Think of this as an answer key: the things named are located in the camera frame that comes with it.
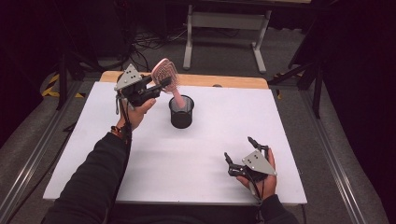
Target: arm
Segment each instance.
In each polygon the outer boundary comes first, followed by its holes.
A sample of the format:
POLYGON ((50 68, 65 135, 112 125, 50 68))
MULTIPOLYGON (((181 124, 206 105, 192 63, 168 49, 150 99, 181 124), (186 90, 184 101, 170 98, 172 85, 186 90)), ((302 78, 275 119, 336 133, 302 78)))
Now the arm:
MULTIPOLYGON (((134 129, 154 103, 155 100, 151 99, 134 110, 128 109, 134 129)), ((124 124, 121 113, 117 127, 124 124)), ((103 223, 115 200, 129 150, 116 134, 106 134, 77 168, 42 223, 103 223)))
MULTIPOLYGON (((271 148, 268 150, 268 161, 276 168, 274 154, 271 148)), ((249 188, 248 180, 242 176, 236 178, 245 187, 249 188)), ((283 207, 283 204, 279 201, 276 191, 276 176, 268 175, 264 180, 256 183, 257 189, 262 196, 261 212, 265 223, 268 224, 294 224, 298 223, 297 218, 294 214, 290 213, 283 207)))

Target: aluminum rail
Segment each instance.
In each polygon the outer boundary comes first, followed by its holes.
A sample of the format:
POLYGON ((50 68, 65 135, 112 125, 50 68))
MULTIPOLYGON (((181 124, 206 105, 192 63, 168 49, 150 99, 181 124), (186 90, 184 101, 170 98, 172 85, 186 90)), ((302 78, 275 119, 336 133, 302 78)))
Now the aluminum rail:
POLYGON ((334 177, 335 183, 341 193, 341 196, 346 204, 346 210, 348 211, 351 221, 356 224, 367 223, 364 216, 356 202, 355 196, 353 194, 352 187, 350 186, 347 175, 342 167, 340 161, 334 155, 332 145, 326 134, 326 131, 321 123, 320 119, 317 119, 315 113, 312 109, 312 99, 308 91, 300 91, 300 95, 303 98, 304 105, 313 120, 316 131, 318 132, 318 137, 321 141, 325 158, 327 163, 329 163, 330 169, 332 170, 332 175, 334 177))
POLYGON ((9 216, 12 214, 13 209, 19 202, 23 191, 25 190, 26 186, 29 184, 32 175, 35 173, 35 169, 37 168, 38 164, 40 163, 43 155, 47 151, 48 145, 50 140, 52 139, 67 107, 69 107, 70 102, 73 100, 76 93, 78 93, 78 89, 81 86, 81 81, 74 81, 70 85, 69 93, 67 100, 64 102, 64 105, 59 111, 55 111, 55 114, 52 116, 49 126, 43 132, 40 140, 38 141, 37 145, 35 146, 34 151, 32 152, 31 156, 29 157, 28 161, 25 163, 23 168, 21 169, 20 174, 18 175, 14 185, 12 186, 11 190, 8 192, 7 197, 3 200, 0 206, 0 223, 7 223, 9 216))

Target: wire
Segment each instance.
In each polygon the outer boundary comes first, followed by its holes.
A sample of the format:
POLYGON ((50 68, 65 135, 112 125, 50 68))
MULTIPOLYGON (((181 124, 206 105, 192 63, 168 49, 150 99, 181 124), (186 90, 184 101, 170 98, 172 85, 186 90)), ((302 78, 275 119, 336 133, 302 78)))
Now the wire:
POLYGON ((58 152, 56 153, 55 157, 53 158, 53 160, 50 163, 49 167, 47 168, 46 172, 40 177, 40 179, 37 181, 37 183, 35 183, 33 188, 27 193, 25 198, 22 201, 18 202, 17 207, 14 208, 14 210, 12 211, 11 216, 6 221, 7 224, 10 223, 11 220, 17 215, 17 213, 21 210, 21 208, 26 203, 26 201, 30 198, 30 196, 32 196, 33 192, 35 192, 37 187, 41 184, 43 179, 49 173, 50 168, 53 166, 53 164, 58 160, 59 156, 61 155, 61 152, 63 151, 64 146, 66 145, 67 141, 69 140, 70 135, 72 134, 75 126, 76 126, 76 122, 74 122, 72 125, 70 125, 69 127, 64 129, 64 132, 68 132, 68 134, 67 134, 66 138, 64 139, 64 141, 62 142, 61 147, 58 149, 58 152))
POLYGON ((218 32, 218 33, 220 33, 222 35, 226 35, 228 37, 236 37, 239 34, 239 31, 240 31, 240 30, 235 30, 235 34, 228 35, 226 32, 223 32, 223 30, 226 31, 226 29, 215 29, 216 32, 218 32))
POLYGON ((254 191, 256 191, 256 195, 259 198, 258 199, 259 203, 261 203, 262 202, 262 200, 260 199, 261 195, 260 195, 259 189, 257 188, 256 183, 254 182, 253 178, 250 176, 250 174, 248 172, 246 172, 246 174, 247 174, 247 177, 248 177, 248 181, 250 181, 253 184, 254 191))
POLYGON ((306 224, 306 213, 305 213, 305 206, 301 204, 301 208, 303 209, 303 218, 304 218, 304 224, 306 224))
POLYGON ((137 53, 137 55, 142 56, 142 58, 145 60, 145 62, 146 62, 146 71, 147 72, 151 72, 151 69, 149 69, 149 63, 148 63, 148 60, 146 59, 146 57, 142 53, 140 53, 139 51, 137 51, 136 53, 137 53))
POLYGON ((149 64, 148 64, 146 58, 144 58, 145 61, 146 61, 146 66, 143 65, 143 64, 141 64, 141 63, 138 63, 137 61, 135 61, 134 58, 133 58, 132 56, 130 56, 130 59, 131 59, 131 61, 134 63, 134 65, 135 65, 137 71, 140 71, 140 69, 139 69, 139 65, 140 65, 140 66, 146 68, 146 71, 147 71, 147 72, 150 72, 149 64))
POLYGON ((262 183, 262 195, 260 196, 261 199, 262 199, 262 196, 264 196, 264 183, 262 183))
POLYGON ((158 36, 155 35, 149 35, 149 36, 144 36, 142 38, 137 38, 135 40, 135 44, 140 47, 140 48, 136 48, 137 50, 143 51, 146 49, 160 49, 163 46, 165 46, 168 43, 171 43, 175 40, 178 39, 185 39, 185 38, 181 38, 182 35, 184 35, 184 33, 187 32, 187 29, 184 29, 181 33, 177 34, 175 37, 168 37, 167 40, 163 41, 161 40, 158 36))
POLYGON ((120 180, 119 180, 119 184, 117 185, 117 188, 114 191, 113 200, 110 202, 110 206, 109 206, 109 209, 107 211, 106 218, 109 219, 108 223, 112 222, 111 221, 112 217, 109 217, 109 214, 112 213, 112 210, 114 208, 114 204, 115 204, 115 202, 117 200, 117 195, 119 194, 119 191, 120 191, 120 186, 121 186, 121 183, 122 183, 122 179, 125 176, 126 167, 128 165, 128 160, 129 160, 129 156, 130 156, 130 153, 131 153, 131 143, 132 143, 132 124, 131 124, 131 121, 129 120, 129 114, 128 114, 129 102, 127 101, 125 106, 123 106, 121 98, 118 98, 118 102, 120 103, 120 111, 121 111, 121 113, 122 113, 122 115, 123 115, 123 117, 125 119, 125 123, 121 127, 121 129, 124 132, 124 136, 123 136, 122 141, 126 140, 126 144, 125 144, 126 155, 125 155, 125 159, 124 159, 124 165, 123 165, 123 169, 122 169, 122 175, 121 175, 120 180))
POLYGON ((102 66, 99 64, 96 65, 94 63, 89 62, 89 60, 85 59, 83 56, 81 56, 75 52, 72 52, 72 53, 77 59, 79 59, 83 63, 89 63, 89 64, 87 64, 88 66, 80 65, 80 67, 87 72, 105 72, 107 70, 111 70, 111 69, 117 68, 119 66, 122 66, 128 60, 128 55, 129 55, 129 52, 128 52, 125 55, 122 55, 121 61, 119 61, 117 63, 113 63, 111 65, 102 66))

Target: person's left hand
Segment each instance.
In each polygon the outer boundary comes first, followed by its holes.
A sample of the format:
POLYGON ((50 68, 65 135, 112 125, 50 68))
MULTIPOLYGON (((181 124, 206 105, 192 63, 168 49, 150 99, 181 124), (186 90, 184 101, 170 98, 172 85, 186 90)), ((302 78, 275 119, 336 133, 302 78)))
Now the person's left hand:
MULTIPOLYGON (((130 106, 127 106, 125 100, 122 100, 123 108, 128 107, 128 118, 132 125, 132 130, 136 129, 140 122, 142 122, 143 117, 145 114, 152 108, 155 104, 156 100, 154 98, 147 100, 141 106, 137 106, 132 109, 130 106)), ((117 127, 121 128, 125 124, 125 117, 123 116, 122 112, 120 111, 120 120, 117 122, 117 127)))

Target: person's hand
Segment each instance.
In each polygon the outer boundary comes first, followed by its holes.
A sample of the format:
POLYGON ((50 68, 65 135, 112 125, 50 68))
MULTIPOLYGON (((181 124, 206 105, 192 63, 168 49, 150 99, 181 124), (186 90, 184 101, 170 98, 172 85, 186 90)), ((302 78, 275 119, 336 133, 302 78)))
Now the person's hand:
MULTIPOLYGON (((140 122, 142 122, 143 117, 145 117, 145 114, 152 108, 152 106, 155 104, 156 100, 149 99, 145 103, 143 103, 141 106, 137 106, 134 109, 132 109, 130 106, 128 106, 128 118, 129 121, 132 124, 132 130, 136 129, 140 122)), ((123 108, 126 108, 126 101, 122 100, 122 106, 123 108)), ((120 111, 120 120, 117 122, 117 127, 121 128, 125 124, 125 117, 123 116, 123 113, 120 111)))
MULTIPOLYGON (((271 148, 268 149, 268 161, 270 162, 272 167, 274 167, 274 169, 275 169, 275 159, 274 159, 274 154, 272 153, 271 148)), ((248 180, 246 178, 244 178, 240 175, 240 176, 237 176, 236 179, 239 180, 245 187, 249 188, 248 180)), ((260 192, 260 195, 262 196, 262 200, 265 200, 269 196, 275 194, 276 176, 268 175, 264 180, 257 182, 256 186, 260 192)))

